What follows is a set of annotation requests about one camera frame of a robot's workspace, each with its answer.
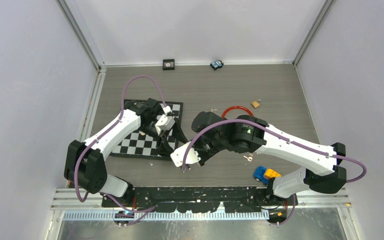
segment white wall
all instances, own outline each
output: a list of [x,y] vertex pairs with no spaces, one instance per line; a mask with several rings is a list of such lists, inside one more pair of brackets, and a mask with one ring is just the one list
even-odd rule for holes
[[54,0],[0,1],[0,240],[41,240],[96,71]]
[[132,65],[291,62],[325,0],[68,2],[107,65]]
[[321,143],[343,142],[367,166],[346,185],[362,239],[384,239],[384,1],[336,1],[298,72]]

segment chessboard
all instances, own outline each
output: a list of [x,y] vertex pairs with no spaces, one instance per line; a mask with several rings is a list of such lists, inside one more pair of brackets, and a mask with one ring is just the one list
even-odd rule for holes
[[[141,103],[144,103],[145,100],[135,100]],[[166,101],[168,106],[170,106],[171,111],[173,112],[174,117],[179,119],[179,123],[182,120],[183,112],[183,102],[174,102]],[[168,135],[168,144],[173,149],[176,149],[179,146],[179,141],[177,141],[173,136],[172,132]],[[132,132],[125,139],[123,139],[109,154],[110,156],[123,157],[123,158],[144,158],[144,159],[159,159],[159,160],[170,160],[169,157],[160,156],[157,150],[157,140],[148,135],[142,135],[139,133],[139,130]]]

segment gray floor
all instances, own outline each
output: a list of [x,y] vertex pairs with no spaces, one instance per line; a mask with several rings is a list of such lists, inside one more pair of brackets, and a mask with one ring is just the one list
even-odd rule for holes
[[[108,68],[100,95],[92,134],[108,124],[120,111],[121,93],[126,82],[137,75],[154,77],[162,88],[164,100],[184,102],[182,129],[188,139],[194,117],[201,111],[222,115],[230,106],[249,108],[257,118],[278,129],[317,143],[317,136],[304,94],[292,65],[225,65],[212,70],[210,66],[177,66],[163,71],[161,67]],[[148,79],[138,79],[129,85],[127,99],[159,100],[155,86]],[[262,105],[253,109],[250,102],[260,99]],[[226,117],[234,119],[245,114],[232,110]],[[256,186],[252,175],[258,166],[272,168],[282,175],[298,169],[298,165],[283,159],[256,155],[248,162],[243,154],[220,152],[205,166],[192,165],[182,173],[171,161],[110,156],[107,171],[135,186]]]

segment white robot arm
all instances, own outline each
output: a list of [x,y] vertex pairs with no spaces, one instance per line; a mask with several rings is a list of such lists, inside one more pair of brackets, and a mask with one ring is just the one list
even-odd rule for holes
[[[145,104],[131,101],[123,112],[122,120],[118,115],[106,127],[97,134],[86,139],[84,142],[73,141],[68,147],[67,160],[64,176],[69,181],[74,181],[74,166],[80,153],[98,139],[102,133],[107,132],[97,141],[85,155],[78,171],[79,186],[90,193],[107,193],[122,198],[132,185],[118,177],[107,174],[105,160],[111,150],[125,137],[136,130],[159,139],[158,146],[161,155],[170,156],[176,167],[182,166],[187,142],[182,130],[177,124],[177,119],[170,116],[170,108],[162,109],[160,104],[153,99],[148,99]],[[269,125],[267,122],[248,115],[239,116],[238,119],[248,120],[264,126],[267,130],[282,135],[289,139],[285,142],[271,134],[244,123],[231,123],[225,126],[215,127],[203,134],[191,151],[188,152],[186,164],[204,163],[216,153],[228,150],[237,153],[257,153],[276,156],[292,163],[302,166],[295,172],[282,177],[275,177],[269,181],[267,192],[280,198],[288,198],[292,194],[312,189],[320,193],[336,193],[346,182],[346,170],[339,165],[340,161],[331,156],[345,156],[345,146],[336,143],[332,146],[325,146],[305,141],[292,136]],[[192,129],[199,133],[206,126],[225,120],[213,112],[201,112],[193,120]],[[114,128],[108,131],[111,126],[119,122]],[[168,146],[166,137],[173,130],[173,135],[183,146],[172,149]],[[312,149],[327,153],[326,156],[311,152],[298,146],[300,143]]]
[[133,131],[140,130],[151,137],[157,138],[160,145],[160,154],[168,156],[173,152],[173,149],[165,140],[171,130],[176,132],[174,134],[176,139],[183,143],[187,141],[182,132],[176,131],[180,129],[177,121],[176,118],[171,116],[169,106],[163,108],[152,98],[149,98],[145,103],[130,101],[123,110],[121,120],[119,114],[101,131],[84,142],[74,140],[70,143],[65,162],[64,177],[74,182],[75,165],[78,158],[87,146],[95,142],[86,152],[84,158],[81,159],[77,172],[78,185],[92,194],[101,192],[121,198],[132,185],[107,173],[105,160],[111,151]]
[[[236,153],[268,154],[285,159],[302,167],[285,176],[272,178],[267,186],[269,194],[284,199],[309,189],[333,194],[346,183],[346,169],[339,166],[340,159],[332,157],[334,155],[345,156],[343,144],[335,143],[332,146],[315,144],[287,134],[255,117],[242,115],[238,119],[261,125],[284,139],[265,133],[246,123],[229,123],[225,126],[214,127],[199,137],[188,152],[185,163],[198,163],[203,166],[205,161],[223,150]],[[203,128],[223,120],[225,119],[213,112],[201,112],[194,119],[192,129],[199,133]],[[170,155],[176,167],[182,165],[189,144],[190,142],[177,148]]]

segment red rubber band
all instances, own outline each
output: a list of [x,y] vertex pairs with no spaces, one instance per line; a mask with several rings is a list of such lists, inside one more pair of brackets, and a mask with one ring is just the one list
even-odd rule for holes
[[226,110],[223,112],[223,114],[221,115],[221,117],[224,118],[225,115],[226,115],[230,110],[232,110],[232,109],[242,109],[242,110],[246,111],[249,115],[251,115],[251,116],[254,117],[254,114],[253,114],[248,108],[246,108],[246,107],[244,107],[244,106],[231,106],[231,107],[229,107],[228,109],[226,109]]

